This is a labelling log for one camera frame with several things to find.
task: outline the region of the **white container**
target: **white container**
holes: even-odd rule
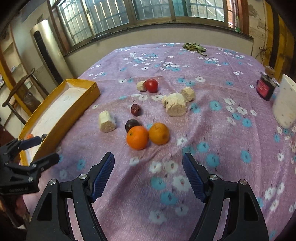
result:
[[[285,74],[281,79],[272,113],[279,125],[285,129],[288,129],[296,120],[296,83]]]

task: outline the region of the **cardboard tray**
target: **cardboard tray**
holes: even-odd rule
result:
[[[43,156],[56,151],[56,147],[84,111],[99,97],[96,82],[68,79],[61,83],[39,105],[25,124],[19,139],[29,134],[42,136],[44,141],[20,152],[21,165],[28,166]]]

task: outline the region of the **window frame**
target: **window frame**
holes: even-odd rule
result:
[[[89,42],[92,42],[93,40],[95,40],[96,38],[99,38],[102,35],[107,35],[107,34],[112,34],[115,32],[119,32],[122,30],[127,30],[130,28],[134,28],[134,27],[139,27],[139,26],[148,26],[148,25],[154,25],[154,24],[163,24],[163,23],[189,23],[189,24],[198,24],[198,25],[211,25],[211,26],[218,26],[218,27],[222,27],[222,28],[227,28],[227,29],[232,29],[233,31],[235,30],[234,28],[229,27],[228,25],[228,7],[227,7],[227,0],[222,0],[223,3],[223,11],[224,11],[224,21],[219,21],[219,20],[215,20],[215,19],[210,19],[210,18],[202,18],[202,17],[185,17],[185,16],[175,16],[175,11],[174,11],[174,6],[173,6],[173,0],[168,0],[168,5],[170,8],[170,17],[161,17],[161,18],[150,18],[150,19],[143,19],[143,20],[137,20],[136,17],[136,11],[134,9],[134,5],[133,5],[133,0],[123,0],[125,8],[126,8],[126,13],[128,16],[128,20],[129,22],[126,24],[122,24],[110,29],[107,29],[105,31],[102,31],[100,33],[96,33],[95,32],[95,28],[93,25],[93,22],[91,20],[91,16],[90,16],[90,11],[87,8],[86,5],[86,1],[85,0],[81,0],[82,6],[83,6],[83,13],[86,17],[87,23],[89,25],[89,28],[91,30],[92,36],[82,40],[81,42],[71,46],[70,41],[68,39],[68,35],[67,35],[67,30],[63,24],[62,18],[60,16],[60,12],[58,10],[58,4],[60,2],[62,2],[64,0],[56,0],[55,3],[51,6],[50,4],[50,0],[47,0],[48,2],[48,7],[49,7],[49,12],[50,12],[50,17],[52,19],[52,23],[54,26],[55,31],[57,32],[57,36],[59,41],[61,42],[62,45],[62,49],[63,49],[63,55],[66,55],[67,53],[81,47],[82,45],[85,45]],[[56,25],[56,20],[53,17],[53,9],[56,9],[58,16],[59,16],[59,21],[60,24],[62,25],[62,29],[63,29],[63,33],[60,33],[60,29],[58,30],[57,25]],[[64,41],[61,41],[61,36],[64,36],[67,38],[68,43],[65,43]]]

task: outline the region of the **wooden chair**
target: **wooden chair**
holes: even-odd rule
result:
[[[11,100],[11,97],[16,94],[16,92],[18,91],[18,89],[22,86],[22,84],[25,83],[25,81],[28,78],[33,78],[36,83],[38,84],[38,86],[42,89],[42,91],[48,96],[49,93],[48,91],[44,88],[44,86],[42,84],[40,84],[40,82],[36,79],[36,77],[34,76],[34,71],[35,68],[32,69],[31,73],[27,74],[26,76],[24,76],[23,78],[21,78],[19,80],[19,82],[17,82],[17,84],[13,87],[13,89],[10,91],[6,101],[2,104],[2,107],[6,107],[8,106],[11,111],[16,115],[16,117],[25,125],[26,121],[23,119],[23,117],[13,108],[13,106],[9,103],[9,101]],[[24,95],[24,102],[25,104],[28,106],[28,108],[30,109],[30,111],[34,112],[37,107],[41,104],[41,102],[39,100],[37,100],[35,98],[35,96],[28,91],[27,93],[25,93]]]

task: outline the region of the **orange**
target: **orange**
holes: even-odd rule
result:
[[[31,138],[33,138],[34,136],[33,136],[33,134],[28,134],[28,136],[27,136],[27,140],[28,139],[31,139]]]
[[[149,141],[148,131],[143,126],[132,127],[126,136],[128,145],[136,150],[142,150],[146,147]]]
[[[153,143],[163,145],[168,142],[170,131],[165,124],[155,123],[149,130],[149,138]]]

